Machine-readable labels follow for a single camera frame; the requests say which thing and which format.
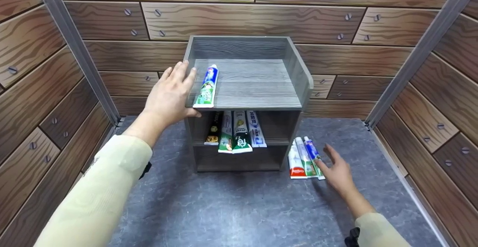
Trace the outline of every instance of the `screw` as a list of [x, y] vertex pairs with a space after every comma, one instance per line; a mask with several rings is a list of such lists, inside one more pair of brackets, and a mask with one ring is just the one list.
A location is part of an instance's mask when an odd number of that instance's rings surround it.
[[17, 70], [17, 67], [14, 67], [14, 66], [9, 66], [8, 67], [8, 71], [12, 74], [12, 75], [15, 75], [18, 70]]

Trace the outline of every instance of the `gray marble floor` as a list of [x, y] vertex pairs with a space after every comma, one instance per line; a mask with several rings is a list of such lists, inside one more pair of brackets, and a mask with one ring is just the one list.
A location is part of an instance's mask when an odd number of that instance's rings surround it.
[[[336, 148], [365, 198], [412, 246], [440, 245], [361, 121], [306, 118], [298, 135]], [[287, 171], [195, 173], [185, 137], [183, 123], [163, 133], [110, 247], [344, 246], [353, 220], [325, 181]]]

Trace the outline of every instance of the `right hand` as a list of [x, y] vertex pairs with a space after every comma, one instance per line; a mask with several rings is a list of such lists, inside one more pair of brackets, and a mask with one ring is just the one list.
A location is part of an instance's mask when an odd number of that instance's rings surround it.
[[324, 152], [328, 155], [333, 165], [328, 167], [320, 159], [314, 159], [314, 162], [322, 171], [330, 185], [335, 188], [342, 198], [357, 191], [354, 181], [352, 180], [350, 165], [348, 165], [348, 163], [340, 157], [340, 154], [330, 145], [325, 145]]

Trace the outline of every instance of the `light green sleeve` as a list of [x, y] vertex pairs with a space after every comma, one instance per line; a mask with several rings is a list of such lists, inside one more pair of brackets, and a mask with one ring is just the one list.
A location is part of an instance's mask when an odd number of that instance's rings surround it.
[[380, 213], [366, 213], [355, 220], [360, 227], [360, 247], [409, 247], [408, 242]]
[[115, 135], [51, 216], [36, 247], [104, 247], [152, 150], [144, 141]]

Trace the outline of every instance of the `metal corner post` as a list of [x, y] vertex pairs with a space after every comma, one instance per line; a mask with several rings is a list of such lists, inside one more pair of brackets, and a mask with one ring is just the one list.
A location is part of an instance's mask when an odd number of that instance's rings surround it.
[[470, 0], [447, 0], [432, 21], [428, 29], [418, 41], [397, 75], [393, 78], [384, 94], [380, 97], [374, 108], [367, 116], [365, 123], [370, 129], [374, 129], [378, 121], [390, 108], [393, 101], [406, 87], [408, 81], [413, 77], [428, 55], [437, 46], [441, 38], [459, 17], [461, 11]]
[[48, 11], [50, 11], [50, 15], [55, 21], [56, 26], [58, 26], [58, 29], [60, 29], [66, 44], [77, 60], [78, 65], [96, 94], [98, 101], [103, 106], [109, 121], [117, 125], [120, 121], [120, 114], [109, 96], [105, 84], [101, 80], [98, 70], [91, 59], [85, 43], [83, 43], [77, 26], [75, 26], [65, 3], [63, 0], [43, 0], [43, 2]]

